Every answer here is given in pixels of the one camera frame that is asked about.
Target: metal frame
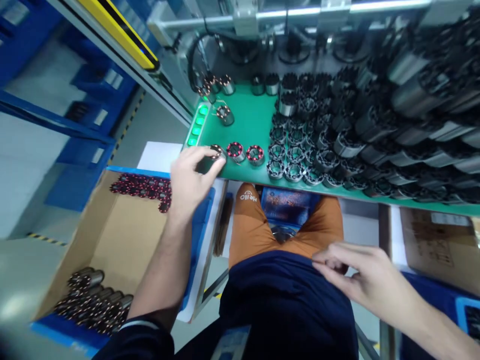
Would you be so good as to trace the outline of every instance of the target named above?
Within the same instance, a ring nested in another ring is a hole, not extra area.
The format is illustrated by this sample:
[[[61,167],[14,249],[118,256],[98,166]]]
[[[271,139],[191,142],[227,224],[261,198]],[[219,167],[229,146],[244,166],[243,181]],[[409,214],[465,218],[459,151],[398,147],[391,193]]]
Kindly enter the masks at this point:
[[[47,0],[72,25],[90,39],[100,50],[131,76],[154,99],[161,103],[183,125],[190,126],[195,112],[197,95],[185,99],[172,90],[175,99],[158,84],[150,74],[121,47],[121,45],[97,22],[97,20],[76,0]]]

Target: cardboard box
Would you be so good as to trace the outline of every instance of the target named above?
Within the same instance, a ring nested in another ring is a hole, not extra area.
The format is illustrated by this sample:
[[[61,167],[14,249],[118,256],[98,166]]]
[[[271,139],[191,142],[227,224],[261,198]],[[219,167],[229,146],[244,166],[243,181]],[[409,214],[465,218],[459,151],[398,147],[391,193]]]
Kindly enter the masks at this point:
[[[170,178],[167,173],[114,166],[103,172],[31,325],[41,335],[81,349],[90,357],[108,341],[108,337],[52,314],[56,303],[69,291],[67,281],[72,273],[92,267],[104,272],[101,285],[105,288],[120,290],[125,295],[135,294],[167,221],[167,215],[159,212],[160,201],[110,191],[110,185],[121,173]],[[192,262],[182,309],[189,296],[196,296],[190,294],[190,288],[214,195],[215,190],[210,189],[193,216]]]
[[[477,220],[412,208],[400,217],[408,266],[480,297]]]

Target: blue tray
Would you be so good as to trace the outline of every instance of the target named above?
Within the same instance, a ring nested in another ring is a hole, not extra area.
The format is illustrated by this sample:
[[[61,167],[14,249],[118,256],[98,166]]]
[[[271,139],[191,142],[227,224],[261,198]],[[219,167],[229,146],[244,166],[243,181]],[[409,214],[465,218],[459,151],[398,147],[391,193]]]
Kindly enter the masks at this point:
[[[119,174],[130,173],[139,174],[150,177],[158,177],[170,179],[170,174],[166,172],[141,170],[120,166],[109,166],[106,168],[109,171],[117,172]],[[191,231],[191,259],[190,272],[188,275],[188,283],[186,286],[183,301],[180,310],[186,308],[189,302],[190,292],[192,289],[195,271],[199,263],[200,250],[202,248],[205,231],[207,229],[207,222],[212,210],[212,204],[215,197],[215,189],[211,188],[205,200],[196,209],[192,219]],[[56,343],[73,347],[76,350],[82,351],[88,357],[93,357],[99,349],[101,349],[109,340],[106,335],[100,335],[94,330],[88,330],[83,326],[77,326],[74,321],[66,320],[57,314],[50,314],[31,324],[31,329],[36,333],[50,338]]]

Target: factory floor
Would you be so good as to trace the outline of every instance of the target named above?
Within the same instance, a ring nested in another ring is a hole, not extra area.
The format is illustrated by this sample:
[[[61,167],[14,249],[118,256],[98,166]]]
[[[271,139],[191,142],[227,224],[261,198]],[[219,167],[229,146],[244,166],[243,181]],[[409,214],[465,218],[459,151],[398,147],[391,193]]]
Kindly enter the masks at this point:
[[[121,133],[143,90],[133,97],[118,127]],[[147,141],[182,143],[188,129],[148,94],[139,107],[113,165],[135,168]],[[35,194],[42,199],[53,184],[58,169],[45,177],[45,185]],[[345,239],[348,242],[378,245],[377,205],[358,201],[341,201]],[[69,243],[80,214],[36,202],[28,211],[35,217],[31,232]],[[40,300],[52,280],[66,247],[34,238],[0,241],[0,358],[6,359],[85,359],[81,348],[67,348],[33,333],[29,328]],[[214,257],[208,273],[207,286],[227,268],[228,260]],[[175,350],[179,350],[196,334],[218,318],[220,300],[213,298],[192,323],[177,321],[172,330]],[[368,339],[379,341],[379,320],[362,306],[352,304],[355,320]]]

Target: packaging label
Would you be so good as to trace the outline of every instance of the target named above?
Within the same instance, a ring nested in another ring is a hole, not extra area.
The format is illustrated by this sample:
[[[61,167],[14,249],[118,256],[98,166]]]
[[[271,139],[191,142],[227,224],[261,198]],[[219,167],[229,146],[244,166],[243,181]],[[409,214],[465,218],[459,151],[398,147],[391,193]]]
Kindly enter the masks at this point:
[[[461,215],[452,215],[442,212],[432,212],[431,222],[434,224],[470,226],[469,218]]]
[[[94,123],[95,125],[98,125],[98,126],[102,125],[102,123],[104,122],[104,120],[105,120],[105,118],[107,117],[108,113],[109,113],[109,112],[108,112],[107,110],[105,110],[105,109],[100,110],[100,112],[98,113],[98,115],[97,115],[97,117],[96,117],[96,119],[95,119],[95,121],[94,121],[93,123]]]

